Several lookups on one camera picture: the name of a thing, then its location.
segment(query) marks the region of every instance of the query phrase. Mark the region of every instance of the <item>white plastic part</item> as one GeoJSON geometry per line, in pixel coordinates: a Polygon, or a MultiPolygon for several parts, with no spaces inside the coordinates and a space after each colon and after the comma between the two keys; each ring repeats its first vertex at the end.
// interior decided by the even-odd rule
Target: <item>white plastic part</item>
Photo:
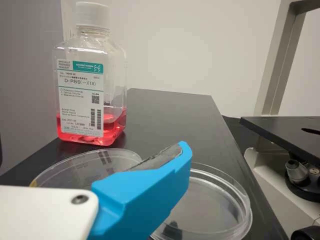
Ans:
{"type": "Polygon", "coordinates": [[[82,189],[0,185],[0,239],[85,240],[98,212],[98,197],[82,189]],[[72,199],[88,199],[73,204],[72,199]]]}
{"type": "Polygon", "coordinates": [[[288,238],[295,230],[320,226],[320,204],[298,197],[286,185],[285,164],[290,160],[289,154],[258,152],[251,147],[244,158],[288,238]]]}
{"type": "Polygon", "coordinates": [[[109,7],[95,2],[79,1],[75,4],[77,26],[109,29],[109,7]]]}

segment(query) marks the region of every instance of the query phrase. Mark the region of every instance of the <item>petri dish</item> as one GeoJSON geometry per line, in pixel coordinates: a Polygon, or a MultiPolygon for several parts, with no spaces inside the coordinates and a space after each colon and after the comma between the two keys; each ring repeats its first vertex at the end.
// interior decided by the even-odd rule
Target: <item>petri dish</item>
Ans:
{"type": "Polygon", "coordinates": [[[151,239],[240,240],[252,221],[244,188],[223,171],[195,162],[187,192],[151,239]]]}
{"type": "Polygon", "coordinates": [[[126,149],[88,151],[52,165],[40,173],[30,187],[90,190],[94,181],[123,172],[141,161],[137,153],[126,149]]]}

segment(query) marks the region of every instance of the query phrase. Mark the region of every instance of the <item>gray wall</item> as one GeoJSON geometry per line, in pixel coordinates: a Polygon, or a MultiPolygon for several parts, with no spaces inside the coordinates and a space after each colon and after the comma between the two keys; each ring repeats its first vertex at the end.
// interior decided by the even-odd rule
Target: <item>gray wall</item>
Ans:
{"type": "Polygon", "coordinates": [[[56,137],[51,52],[62,42],[59,0],[1,1],[0,175],[56,137]]]}
{"type": "Polygon", "coordinates": [[[306,14],[287,86],[281,116],[320,116],[320,9],[306,14]]]}

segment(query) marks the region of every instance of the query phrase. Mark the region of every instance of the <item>black knob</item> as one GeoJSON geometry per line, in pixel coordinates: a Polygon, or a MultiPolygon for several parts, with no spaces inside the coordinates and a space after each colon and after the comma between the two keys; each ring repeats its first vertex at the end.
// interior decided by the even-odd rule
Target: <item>black knob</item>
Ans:
{"type": "Polygon", "coordinates": [[[292,233],[291,240],[320,240],[320,226],[308,226],[296,230],[292,233]]]}

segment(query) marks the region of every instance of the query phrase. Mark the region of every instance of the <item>barcode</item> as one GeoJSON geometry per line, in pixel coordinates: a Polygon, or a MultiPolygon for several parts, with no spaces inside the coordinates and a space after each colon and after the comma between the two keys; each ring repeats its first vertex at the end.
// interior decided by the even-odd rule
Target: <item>barcode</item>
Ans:
{"type": "Polygon", "coordinates": [[[94,127],[95,126],[95,109],[94,108],[91,108],[91,118],[90,118],[90,120],[91,120],[91,127],[94,127]]]}
{"type": "Polygon", "coordinates": [[[92,97],[92,98],[91,98],[91,102],[92,102],[93,104],[99,104],[99,103],[100,103],[100,98],[99,98],[99,96],[97,96],[97,95],[92,95],[91,97],[92,97]]]}
{"type": "Polygon", "coordinates": [[[96,129],[101,130],[101,110],[96,110],[96,129]]]}

